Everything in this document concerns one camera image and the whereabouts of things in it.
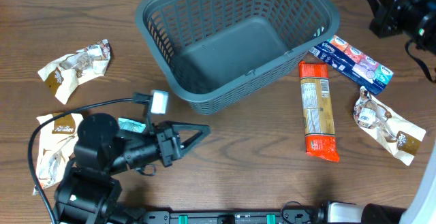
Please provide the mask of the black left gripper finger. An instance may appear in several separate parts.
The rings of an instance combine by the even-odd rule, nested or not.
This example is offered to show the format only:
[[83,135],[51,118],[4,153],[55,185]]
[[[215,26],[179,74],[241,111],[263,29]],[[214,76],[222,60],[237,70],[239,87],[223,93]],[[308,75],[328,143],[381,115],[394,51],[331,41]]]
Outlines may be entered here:
[[197,133],[195,133],[190,138],[183,141],[181,146],[183,148],[181,149],[181,157],[184,157],[187,153],[189,153],[197,144],[199,144],[204,138],[206,138],[210,133],[210,128],[202,128],[202,129],[196,129]]
[[169,124],[176,132],[180,132],[180,131],[199,131],[200,133],[211,132],[211,128],[208,125],[180,123],[174,121],[170,121]]

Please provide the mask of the grey plastic basket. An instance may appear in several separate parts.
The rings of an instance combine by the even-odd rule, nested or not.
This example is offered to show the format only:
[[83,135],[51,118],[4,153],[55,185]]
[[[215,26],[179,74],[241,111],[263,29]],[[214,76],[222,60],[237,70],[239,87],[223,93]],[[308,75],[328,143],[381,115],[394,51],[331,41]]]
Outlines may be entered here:
[[331,0],[142,0],[135,21],[172,91],[213,114],[289,74],[340,15]]

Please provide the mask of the orange tan cracker package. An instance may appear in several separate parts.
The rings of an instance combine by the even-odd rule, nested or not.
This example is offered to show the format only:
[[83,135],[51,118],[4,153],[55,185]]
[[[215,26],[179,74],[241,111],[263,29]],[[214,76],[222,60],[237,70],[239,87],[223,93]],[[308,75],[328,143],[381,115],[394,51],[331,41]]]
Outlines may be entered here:
[[327,64],[298,64],[306,153],[328,161],[340,160],[334,130]]

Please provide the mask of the blue tissue multipack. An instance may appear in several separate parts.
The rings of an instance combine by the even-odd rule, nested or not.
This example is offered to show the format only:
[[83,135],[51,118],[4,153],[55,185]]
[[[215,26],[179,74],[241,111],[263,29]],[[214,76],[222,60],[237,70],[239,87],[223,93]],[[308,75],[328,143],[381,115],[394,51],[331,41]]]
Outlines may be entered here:
[[380,94],[394,75],[389,68],[337,35],[312,47],[309,52],[374,95]]

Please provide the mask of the beige nut snack bag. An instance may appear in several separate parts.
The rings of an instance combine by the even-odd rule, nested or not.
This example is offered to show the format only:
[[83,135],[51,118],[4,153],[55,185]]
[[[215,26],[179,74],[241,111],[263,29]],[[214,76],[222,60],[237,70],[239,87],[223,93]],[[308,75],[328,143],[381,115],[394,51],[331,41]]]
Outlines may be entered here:
[[411,165],[426,131],[398,115],[362,86],[355,103],[356,124],[394,158]]

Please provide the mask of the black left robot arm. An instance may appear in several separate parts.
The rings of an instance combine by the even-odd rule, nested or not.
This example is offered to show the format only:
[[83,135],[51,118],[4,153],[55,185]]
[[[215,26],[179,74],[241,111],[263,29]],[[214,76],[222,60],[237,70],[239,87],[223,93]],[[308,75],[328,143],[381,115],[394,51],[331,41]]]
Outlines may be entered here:
[[55,192],[58,223],[143,223],[143,208],[118,204],[122,188],[115,174],[145,175],[156,161],[170,167],[211,132],[208,125],[164,121],[143,132],[121,129],[114,117],[99,113],[78,127],[74,158]]

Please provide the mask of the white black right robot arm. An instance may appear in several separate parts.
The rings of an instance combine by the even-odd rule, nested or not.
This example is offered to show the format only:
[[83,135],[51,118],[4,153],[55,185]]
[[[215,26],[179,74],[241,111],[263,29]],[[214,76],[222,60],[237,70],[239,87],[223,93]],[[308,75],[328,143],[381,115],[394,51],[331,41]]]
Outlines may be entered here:
[[408,35],[419,49],[435,53],[435,0],[367,0],[369,29],[379,38]]

